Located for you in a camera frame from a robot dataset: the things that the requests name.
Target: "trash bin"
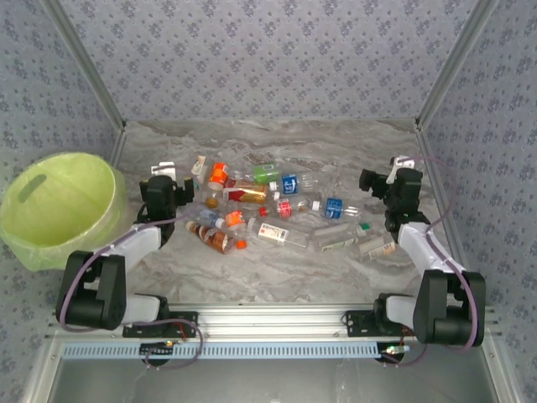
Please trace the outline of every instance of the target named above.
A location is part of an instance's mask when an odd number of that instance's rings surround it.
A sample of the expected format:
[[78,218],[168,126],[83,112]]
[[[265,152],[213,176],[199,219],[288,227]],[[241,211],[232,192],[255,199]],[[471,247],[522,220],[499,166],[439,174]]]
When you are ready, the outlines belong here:
[[132,224],[123,175],[85,153],[50,156],[7,188],[0,236],[29,270],[64,269],[75,250],[94,250]]

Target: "aluminum frame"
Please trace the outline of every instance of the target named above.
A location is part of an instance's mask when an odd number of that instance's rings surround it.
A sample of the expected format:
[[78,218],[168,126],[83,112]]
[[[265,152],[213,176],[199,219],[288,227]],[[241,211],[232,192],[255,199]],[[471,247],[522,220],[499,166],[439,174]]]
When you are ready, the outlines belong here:
[[[199,326],[206,342],[345,342],[345,324],[341,321],[349,310],[371,310],[367,304],[170,304],[172,311],[198,311]],[[39,350],[34,369],[24,391],[23,403],[48,401],[55,376],[62,360],[62,352],[68,343],[123,343],[122,329],[89,333],[66,332],[55,324],[48,328],[47,336]],[[144,343],[163,339],[144,339]],[[399,338],[357,338],[359,341],[394,342]],[[485,338],[482,350],[487,370],[493,380],[499,401],[523,403],[519,382],[507,353],[498,317],[492,307],[487,307]]]

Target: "orange bottle label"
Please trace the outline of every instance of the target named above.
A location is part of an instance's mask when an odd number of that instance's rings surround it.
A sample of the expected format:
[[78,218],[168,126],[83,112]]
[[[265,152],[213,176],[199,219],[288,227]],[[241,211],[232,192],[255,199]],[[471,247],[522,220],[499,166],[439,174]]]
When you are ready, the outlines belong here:
[[223,162],[216,162],[212,166],[211,175],[209,176],[209,182],[219,183],[224,186],[227,181],[227,172],[229,169]]
[[244,218],[242,218],[242,212],[240,210],[236,210],[234,212],[230,212],[226,215],[226,225],[228,228],[233,227],[234,225],[240,225],[245,224]]

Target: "patterned wallpaper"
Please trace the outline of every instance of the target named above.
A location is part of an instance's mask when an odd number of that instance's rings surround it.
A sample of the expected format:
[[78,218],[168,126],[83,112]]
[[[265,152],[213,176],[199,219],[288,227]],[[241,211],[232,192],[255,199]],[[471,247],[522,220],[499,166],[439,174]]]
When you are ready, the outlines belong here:
[[61,0],[127,120],[413,117],[475,0]]
[[[39,0],[0,2],[0,198],[32,161],[64,150],[108,156],[115,140]],[[0,401],[18,402],[61,273],[31,273],[0,241]]]
[[501,0],[427,129],[457,173],[457,228],[537,401],[537,3]]

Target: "gray marble surface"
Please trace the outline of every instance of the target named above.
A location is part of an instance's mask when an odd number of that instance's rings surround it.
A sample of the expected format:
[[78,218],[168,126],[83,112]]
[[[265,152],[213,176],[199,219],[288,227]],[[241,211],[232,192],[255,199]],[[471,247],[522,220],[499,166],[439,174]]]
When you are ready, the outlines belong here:
[[[290,171],[321,171],[324,192],[356,200],[362,221],[378,230],[383,226],[383,204],[359,190],[362,169],[388,173],[392,156],[420,153],[410,121],[146,122],[129,123],[125,135],[118,168],[126,177],[133,208],[141,205],[138,182],[160,161],[174,161],[187,171],[197,155],[217,156],[232,170],[276,160]],[[421,209],[431,221],[438,217],[426,179]],[[311,227],[327,225],[313,213],[293,218]],[[360,264],[353,247],[305,254],[255,238],[246,249],[223,256],[182,223],[175,228],[159,252],[128,274],[129,291],[185,302],[372,302],[379,292],[414,294],[420,283],[401,249]],[[442,228],[436,232],[446,244]]]

